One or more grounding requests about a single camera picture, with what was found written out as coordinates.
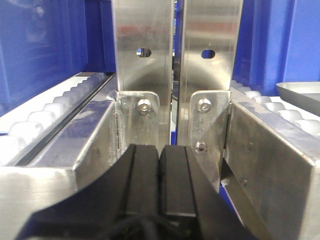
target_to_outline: screw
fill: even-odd
[[[248,186],[248,180],[244,179],[242,181],[242,186],[247,187]]]
[[[227,178],[224,178],[221,180],[221,185],[224,187],[224,186],[227,186],[229,184],[229,179]]]
[[[140,99],[137,106],[142,114],[147,114],[151,111],[151,102],[148,99]]]
[[[195,151],[197,154],[205,154],[208,152],[208,146],[203,141],[198,141],[195,145]]]
[[[252,142],[249,142],[249,143],[246,145],[246,150],[247,150],[248,152],[251,152],[252,149],[253,149],[253,146],[254,146],[254,144],[253,144]]]
[[[198,102],[198,111],[203,114],[207,113],[210,111],[211,106],[212,104],[208,99],[206,98],[200,99]]]

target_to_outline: stainless steel side rail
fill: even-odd
[[[225,160],[248,202],[273,239],[319,239],[320,139],[235,89],[231,96]],[[226,189],[243,206],[235,188]]]
[[[25,166],[0,167],[0,239],[29,215],[72,195],[118,159],[113,76]]]
[[[72,119],[76,114],[113,78],[115,73],[107,76],[107,78],[99,83],[98,86],[91,89],[79,102],[77,102],[71,110],[65,112],[60,116],[50,127],[44,130],[35,140],[28,144],[17,156],[15,156],[8,164],[8,167],[12,166],[25,166],[27,165],[39,151],[51,141],[51,139]],[[113,84],[114,90],[117,89],[117,84]]]

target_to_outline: oval hole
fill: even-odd
[[[140,58],[148,58],[151,56],[151,50],[149,48],[143,48],[143,47],[139,47],[136,50],[136,54],[140,57]]]
[[[202,51],[202,58],[204,59],[213,59],[216,55],[216,52],[211,49],[205,49]]]

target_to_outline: blue wall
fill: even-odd
[[[276,83],[319,81],[320,1],[244,0],[233,79],[276,96]]]
[[[0,0],[0,116],[114,55],[110,1]]]
[[[84,0],[0,1],[0,104],[5,112],[85,68],[85,21]]]

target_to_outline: reflective metal surface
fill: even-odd
[[[230,91],[197,91],[190,99],[188,145],[217,192],[229,105]]]
[[[113,0],[112,10],[118,89],[159,96],[162,149],[170,140],[174,1]]]
[[[27,145],[20,153],[15,156],[7,166],[25,166],[36,154],[55,136],[102,88],[102,94],[108,94],[111,89],[117,89],[117,78],[115,74],[107,76],[103,83],[97,83],[88,93],[86,93],[74,106],[62,114],[50,127],[44,130],[30,144]]]
[[[276,88],[284,101],[320,116],[320,82],[280,82]]]
[[[179,71],[177,142],[188,142],[189,102],[191,95],[201,90],[228,90],[233,73],[242,0],[185,0],[183,26],[177,31],[181,52],[175,59]]]
[[[117,160],[114,77],[26,167],[0,167],[0,239],[10,240],[35,210],[83,188]]]
[[[271,236],[319,239],[320,140],[234,89],[232,106],[225,159]]]
[[[222,163],[221,184],[232,200],[232,206],[236,209],[236,214],[245,227],[259,240],[272,240],[264,221],[225,162]]]
[[[159,145],[159,97],[148,91],[119,91],[116,100],[118,148]]]

